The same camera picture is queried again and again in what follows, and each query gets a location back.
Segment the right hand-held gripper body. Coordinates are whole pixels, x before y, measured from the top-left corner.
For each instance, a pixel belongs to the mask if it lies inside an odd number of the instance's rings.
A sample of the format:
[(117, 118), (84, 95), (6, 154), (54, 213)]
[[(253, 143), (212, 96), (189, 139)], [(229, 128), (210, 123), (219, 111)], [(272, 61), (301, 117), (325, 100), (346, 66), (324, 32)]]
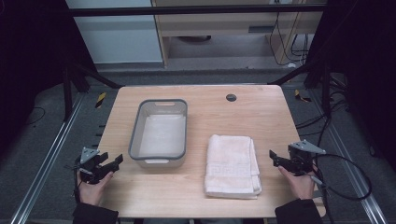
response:
[(326, 151), (312, 143), (303, 140), (288, 145), (288, 152), (292, 164), (291, 172), (294, 175), (304, 175), (313, 170), (313, 156), (326, 154)]

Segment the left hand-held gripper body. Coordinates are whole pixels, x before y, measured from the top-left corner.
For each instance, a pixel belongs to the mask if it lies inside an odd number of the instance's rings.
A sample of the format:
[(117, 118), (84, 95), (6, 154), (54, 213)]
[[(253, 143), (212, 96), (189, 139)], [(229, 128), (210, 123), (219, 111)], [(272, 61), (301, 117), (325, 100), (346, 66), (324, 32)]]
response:
[(80, 171), (80, 178), (82, 181), (89, 184), (97, 184), (105, 177), (103, 173), (103, 166), (99, 162), (99, 149), (92, 149), (84, 147), (81, 151), (80, 157), (77, 159), (77, 168)]

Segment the person's left hand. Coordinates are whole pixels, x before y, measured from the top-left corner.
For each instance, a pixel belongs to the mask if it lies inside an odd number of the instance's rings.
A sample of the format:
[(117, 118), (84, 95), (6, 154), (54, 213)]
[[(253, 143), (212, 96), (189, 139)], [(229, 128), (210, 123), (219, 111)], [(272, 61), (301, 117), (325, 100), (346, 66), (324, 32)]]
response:
[(102, 200), (102, 196), (107, 184), (113, 178), (114, 173), (109, 172), (97, 184), (89, 184), (81, 180), (78, 173), (78, 196), (82, 203), (98, 206)]

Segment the person's right hand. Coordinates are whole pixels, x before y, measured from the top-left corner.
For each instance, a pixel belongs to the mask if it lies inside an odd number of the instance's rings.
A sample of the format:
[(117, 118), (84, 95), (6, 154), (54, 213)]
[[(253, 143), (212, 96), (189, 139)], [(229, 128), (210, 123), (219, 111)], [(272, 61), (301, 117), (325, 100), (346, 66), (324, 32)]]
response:
[(315, 182), (312, 179), (314, 175), (312, 172), (296, 176), (282, 166), (278, 167), (278, 171), (287, 179), (291, 192), (297, 199), (310, 200), (313, 198)]

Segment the folded white towel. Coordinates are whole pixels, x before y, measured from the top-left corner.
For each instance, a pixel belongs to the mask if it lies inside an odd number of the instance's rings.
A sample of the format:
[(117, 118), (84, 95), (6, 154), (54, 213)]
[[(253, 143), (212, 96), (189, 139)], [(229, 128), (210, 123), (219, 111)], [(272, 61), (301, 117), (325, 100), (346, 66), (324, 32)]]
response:
[(205, 194), (217, 198), (256, 200), (261, 192), (253, 139), (213, 134), (206, 154)]

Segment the yellow black floor tape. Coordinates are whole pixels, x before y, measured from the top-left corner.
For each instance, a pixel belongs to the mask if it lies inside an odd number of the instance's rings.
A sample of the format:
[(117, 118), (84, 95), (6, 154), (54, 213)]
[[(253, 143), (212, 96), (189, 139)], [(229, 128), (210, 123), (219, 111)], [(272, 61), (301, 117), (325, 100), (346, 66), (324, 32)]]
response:
[(97, 101), (96, 101), (94, 107), (95, 107), (95, 108), (100, 108), (101, 105), (102, 105), (102, 103), (103, 103), (103, 101), (105, 100), (105, 98), (106, 98), (106, 92), (101, 92), (101, 93), (99, 94), (98, 98), (97, 98)]
[(299, 90), (295, 90), (295, 91), (294, 91), (294, 97), (295, 97), (295, 99), (300, 100), (300, 101), (302, 101), (302, 102), (307, 102), (307, 103), (312, 102), (311, 98), (309, 98), (309, 97), (303, 97), (303, 96), (300, 94)]

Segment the grey-rimmed plastic basin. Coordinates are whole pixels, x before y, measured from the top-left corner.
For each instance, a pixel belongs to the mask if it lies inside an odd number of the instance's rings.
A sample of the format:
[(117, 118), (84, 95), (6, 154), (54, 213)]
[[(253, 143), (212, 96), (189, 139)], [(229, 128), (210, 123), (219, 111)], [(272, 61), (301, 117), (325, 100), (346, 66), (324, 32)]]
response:
[(176, 168), (186, 155), (188, 105), (182, 99), (143, 101), (137, 110), (129, 155), (143, 168)]

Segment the dark curtain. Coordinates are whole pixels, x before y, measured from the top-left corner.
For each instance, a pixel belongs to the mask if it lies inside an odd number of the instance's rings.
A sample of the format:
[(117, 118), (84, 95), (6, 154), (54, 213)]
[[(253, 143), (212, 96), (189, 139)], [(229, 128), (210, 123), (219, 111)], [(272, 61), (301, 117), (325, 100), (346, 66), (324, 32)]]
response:
[(10, 151), (36, 96), (63, 82), (57, 47), (95, 68), (72, 17), (52, 16), (65, 0), (0, 0), (0, 159)]
[(396, 0), (327, 0), (309, 59), (323, 55), (347, 78), (352, 110), (375, 153), (396, 172)]

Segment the white cabinet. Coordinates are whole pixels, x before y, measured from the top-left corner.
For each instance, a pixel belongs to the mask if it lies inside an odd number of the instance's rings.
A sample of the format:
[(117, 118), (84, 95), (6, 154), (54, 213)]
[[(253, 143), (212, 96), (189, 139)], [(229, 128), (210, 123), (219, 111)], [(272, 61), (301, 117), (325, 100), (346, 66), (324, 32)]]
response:
[[(66, 0), (70, 9), (151, 7), (150, 0)], [(161, 63), (163, 56), (152, 15), (75, 17), (96, 64)]]

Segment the wooden shelf unit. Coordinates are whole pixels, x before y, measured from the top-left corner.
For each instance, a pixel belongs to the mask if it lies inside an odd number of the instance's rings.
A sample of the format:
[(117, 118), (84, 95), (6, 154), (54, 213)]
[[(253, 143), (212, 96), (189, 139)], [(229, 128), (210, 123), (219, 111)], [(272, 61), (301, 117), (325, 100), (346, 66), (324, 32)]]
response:
[[(150, 0), (155, 7), (320, 4), (326, 0)], [(157, 15), (162, 38), (199, 35), (264, 34), (277, 63), (291, 60), (291, 46), (297, 35), (316, 32), (322, 13), (269, 12), (230, 14)]]

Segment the metal floor rail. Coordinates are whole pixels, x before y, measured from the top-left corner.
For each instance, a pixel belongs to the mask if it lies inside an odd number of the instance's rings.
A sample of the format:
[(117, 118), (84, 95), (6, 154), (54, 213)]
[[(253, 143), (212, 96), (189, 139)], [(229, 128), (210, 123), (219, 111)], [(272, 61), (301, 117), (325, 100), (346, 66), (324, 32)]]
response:
[(360, 203), (372, 224), (389, 224), (385, 215), (383, 214), (380, 206), (378, 205), (375, 196), (369, 192), (367, 179), (363, 175), (363, 171), (360, 171), (357, 165), (351, 164), (352, 158), (347, 152), (347, 148), (337, 132), (335, 126), (331, 124), (329, 118), (327, 118), (327, 124), (322, 129), (318, 142), (322, 142), (322, 137), (326, 136), (330, 138), (334, 153), (342, 158), (342, 166), (346, 172), (346, 175), (358, 197), (361, 197)]
[(15, 211), (14, 215), (9, 221), (9, 224), (25, 224), (27, 221), (35, 205), (35, 202), (47, 181), (50, 171), (63, 148), (64, 142), (69, 135), (73, 124), (75, 123), (84, 98), (85, 93), (78, 93), (76, 95), (76, 101), (72, 105), (71, 115), (66, 121), (62, 123), (62, 126), (54, 138), (45, 159), (41, 163), (31, 186), (27, 190), (18, 209)]

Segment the black frame stand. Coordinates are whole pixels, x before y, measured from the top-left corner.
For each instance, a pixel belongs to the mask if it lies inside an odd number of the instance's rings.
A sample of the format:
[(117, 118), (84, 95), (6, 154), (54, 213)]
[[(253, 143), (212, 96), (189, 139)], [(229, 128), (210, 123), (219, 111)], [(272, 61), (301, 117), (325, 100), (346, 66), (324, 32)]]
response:
[(69, 120), (73, 112), (71, 85), (74, 85), (78, 92), (88, 92), (90, 89), (90, 84), (85, 76), (92, 77), (109, 88), (121, 88), (121, 84), (117, 84), (116, 82), (101, 76), (97, 71), (93, 71), (81, 64), (69, 63), (68, 65), (65, 65), (62, 74), (64, 84), (64, 121)]
[(322, 94), (321, 94), (321, 108), (324, 115), (329, 118), (331, 116), (331, 106), (330, 106), (330, 81), (331, 81), (331, 71), (330, 66), (325, 60), (312, 60), (304, 65), (292, 70), (285, 76), (269, 82), (269, 85), (283, 85), (288, 80), (297, 77), (302, 73), (307, 73), (307, 77), (304, 81), (304, 86), (308, 89), (316, 87), (321, 83)]

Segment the black horizontal frame bar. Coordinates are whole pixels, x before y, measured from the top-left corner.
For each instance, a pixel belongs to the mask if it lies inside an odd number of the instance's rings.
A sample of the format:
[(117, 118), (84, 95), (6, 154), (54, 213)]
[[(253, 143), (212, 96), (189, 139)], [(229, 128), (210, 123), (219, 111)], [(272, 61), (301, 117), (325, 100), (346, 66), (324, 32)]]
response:
[(288, 5), (228, 5), (228, 6), (179, 6), (179, 7), (113, 7), (73, 8), (63, 11), (72, 17), (188, 15), (269, 12), (317, 12), (324, 11), (326, 4)]

